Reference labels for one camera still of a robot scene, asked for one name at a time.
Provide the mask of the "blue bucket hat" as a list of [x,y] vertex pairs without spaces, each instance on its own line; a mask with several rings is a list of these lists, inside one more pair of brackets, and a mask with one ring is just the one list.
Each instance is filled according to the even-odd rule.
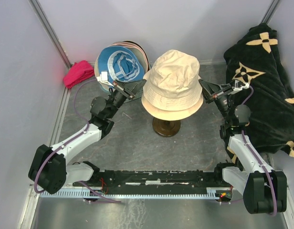
[[[115,80],[126,83],[140,81],[146,73],[136,56],[128,48],[122,46],[108,46],[100,52],[94,63],[95,77],[99,76],[102,71],[107,71],[111,84]],[[112,88],[101,84],[100,87],[105,92]]]

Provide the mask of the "cream bucket hat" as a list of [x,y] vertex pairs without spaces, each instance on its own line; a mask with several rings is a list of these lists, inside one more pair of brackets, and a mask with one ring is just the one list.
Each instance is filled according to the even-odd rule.
[[191,116],[203,104],[199,71],[196,57],[178,50],[165,52],[144,75],[142,105],[154,117]]

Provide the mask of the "peach bucket hat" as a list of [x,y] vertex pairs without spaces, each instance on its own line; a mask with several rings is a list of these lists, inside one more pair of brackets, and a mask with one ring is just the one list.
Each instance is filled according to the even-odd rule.
[[196,113],[201,108],[202,104],[203,102],[200,101],[189,109],[180,111],[166,111],[152,106],[149,102],[142,102],[143,107],[151,116],[165,121],[176,121],[188,118]]

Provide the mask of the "pink beige bucket hat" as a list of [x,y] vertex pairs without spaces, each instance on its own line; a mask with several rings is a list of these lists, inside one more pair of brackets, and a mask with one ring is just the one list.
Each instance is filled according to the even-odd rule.
[[138,59],[139,63],[142,65],[145,72],[150,69],[149,60],[144,49],[136,42],[133,41],[122,41],[114,42],[111,46],[122,46],[128,48]]

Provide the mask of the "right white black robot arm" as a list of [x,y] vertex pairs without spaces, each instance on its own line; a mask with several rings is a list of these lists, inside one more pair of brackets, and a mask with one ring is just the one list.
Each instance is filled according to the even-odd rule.
[[287,209],[287,178],[283,171],[276,171],[260,156],[246,135],[251,111],[245,103],[233,105],[231,96],[247,89],[249,83],[232,80],[228,84],[209,83],[199,79],[206,103],[214,102],[224,118],[220,137],[228,151],[237,157],[239,165],[225,166],[214,173],[217,186],[230,184],[241,195],[251,214],[267,213],[275,216]]

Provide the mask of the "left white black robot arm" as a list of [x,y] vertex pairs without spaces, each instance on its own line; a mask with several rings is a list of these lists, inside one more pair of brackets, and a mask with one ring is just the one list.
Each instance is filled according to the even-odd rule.
[[126,100],[132,100],[142,92],[146,81],[114,81],[107,98],[98,96],[91,102],[91,119],[85,126],[67,139],[37,148],[28,177],[34,182],[38,194],[46,191],[55,194],[65,184],[85,182],[89,186],[99,183],[99,168],[90,162],[70,165],[69,162],[88,146],[105,138],[114,126],[112,118]]

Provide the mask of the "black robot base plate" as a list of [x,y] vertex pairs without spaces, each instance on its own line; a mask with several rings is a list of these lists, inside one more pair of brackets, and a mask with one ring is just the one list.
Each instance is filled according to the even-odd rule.
[[205,193],[207,188],[231,188],[217,169],[213,172],[104,170],[85,183],[101,188],[106,194],[192,194]]

